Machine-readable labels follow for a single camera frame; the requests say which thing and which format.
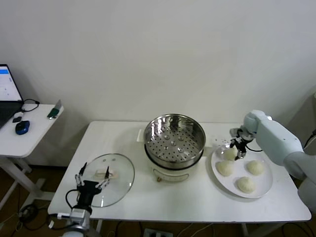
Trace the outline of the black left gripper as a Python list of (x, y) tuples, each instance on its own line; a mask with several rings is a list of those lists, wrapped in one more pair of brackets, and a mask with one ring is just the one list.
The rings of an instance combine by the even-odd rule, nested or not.
[(83, 173), (87, 166), (87, 162), (80, 169), (79, 173), (75, 175), (75, 180), (77, 184), (77, 190), (79, 191), (79, 199), (77, 205), (79, 207), (90, 207), (95, 195), (99, 194), (99, 190), (105, 188), (109, 183), (109, 167), (107, 167), (104, 179), (98, 184), (95, 181), (82, 180)]

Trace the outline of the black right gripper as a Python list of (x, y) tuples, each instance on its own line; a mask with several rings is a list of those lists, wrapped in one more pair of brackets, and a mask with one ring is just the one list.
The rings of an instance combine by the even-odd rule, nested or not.
[(234, 138), (231, 139), (230, 148), (236, 146), (236, 160), (242, 159), (246, 155), (246, 145), (254, 140), (254, 135), (247, 129), (235, 129)]

